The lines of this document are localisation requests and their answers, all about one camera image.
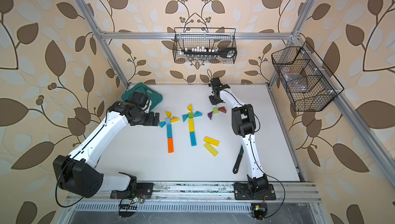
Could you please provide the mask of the teal long block diagonal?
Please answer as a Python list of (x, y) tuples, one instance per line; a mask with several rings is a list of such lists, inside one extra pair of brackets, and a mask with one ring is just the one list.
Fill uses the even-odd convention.
[(167, 124), (166, 128), (167, 128), (167, 138), (172, 138), (172, 126), (171, 126), (171, 124)]

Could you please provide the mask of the brown block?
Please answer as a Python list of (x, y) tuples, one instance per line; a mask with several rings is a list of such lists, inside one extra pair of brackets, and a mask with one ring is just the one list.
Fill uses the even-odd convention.
[(226, 108), (225, 107), (219, 107), (218, 108), (219, 111), (223, 112), (223, 113), (227, 113)]

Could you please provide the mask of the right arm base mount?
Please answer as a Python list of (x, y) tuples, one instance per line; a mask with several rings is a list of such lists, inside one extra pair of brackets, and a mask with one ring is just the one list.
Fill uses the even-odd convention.
[(260, 178), (247, 177), (247, 183), (235, 182), (235, 200), (276, 200), (272, 184), (269, 184), (267, 175)]

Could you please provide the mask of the lime yellow rectangular block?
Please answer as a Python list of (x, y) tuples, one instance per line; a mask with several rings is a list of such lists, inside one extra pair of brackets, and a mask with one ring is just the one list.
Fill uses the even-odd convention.
[(204, 147), (207, 149), (207, 151), (213, 156), (216, 157), (218, 155), (218, 152), (213, 148), (213, 146), (209, 143), (205, 143)]

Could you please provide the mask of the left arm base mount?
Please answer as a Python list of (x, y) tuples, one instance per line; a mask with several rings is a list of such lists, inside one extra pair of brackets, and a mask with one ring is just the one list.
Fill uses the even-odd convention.
[(110, 198), (111, 199), (129, 199), (133, 200), (135, 198), (138, 199), (149, 199), (153, 193), (154, 183), (152, 182), (143, 182), (138, 183), (137, 177), (129, 174), (125, 174), (129, 177), (130, 182), (124, 191), (112, 191)]

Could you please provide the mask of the teal long block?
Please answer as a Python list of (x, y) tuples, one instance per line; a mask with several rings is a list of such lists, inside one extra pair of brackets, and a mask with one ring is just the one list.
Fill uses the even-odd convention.
[(196, 146), (197, 142), (196, 142), (195, 132), (191, 131), (189, 134), (190, 134), (191, 146)]

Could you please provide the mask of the orange rectangular block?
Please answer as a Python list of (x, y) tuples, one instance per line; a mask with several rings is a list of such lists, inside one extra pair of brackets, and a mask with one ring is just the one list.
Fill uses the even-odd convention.
[(168, 138), (167, 139), (167, 145), (168, 145), (168, 153), (174, 153), (174, 145), (173, 145), (173, 138)]

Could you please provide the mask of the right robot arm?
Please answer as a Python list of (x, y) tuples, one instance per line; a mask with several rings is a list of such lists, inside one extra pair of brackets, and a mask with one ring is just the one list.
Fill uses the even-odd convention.
[(208, 86), (211, 88), (209, 100), (212, 105), (225, 103), (231, 108), (231, 126), (234, 134), (241, 139), (244, 155), (249, 161), (247, 189), (253, 197), (262, 195), (268, 190), (267, 174), (259, 160), (255, 143), (256, 116), (251, 104), (240, 101), (227, 84), (221, 83), (218, 77), (212, 78)]

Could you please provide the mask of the purple triangle block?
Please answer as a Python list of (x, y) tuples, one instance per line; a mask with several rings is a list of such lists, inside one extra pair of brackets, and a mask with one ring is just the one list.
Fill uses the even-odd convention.
[(208, 116), (208, 118), (209, 118), (210, 120), (212, 120), (213, 112), (209, 112), (209, 113), (207, 114), (207, 116)]

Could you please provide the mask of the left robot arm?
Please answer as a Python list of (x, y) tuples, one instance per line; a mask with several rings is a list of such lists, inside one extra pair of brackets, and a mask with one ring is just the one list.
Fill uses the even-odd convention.
[(96, 166), (115, 136), (127, 125), (158, 126), (159, 113), (150, 111), (147, 94), (135, 92), (126, 101), (116, 101), (98, 127), (67, 156), (53, 162), (57, 188), (84, 198), (98, 192), (112, 192), (116, 198), (133, 198), (138, 194), (137, 178), (127, 173), (102, 174)]

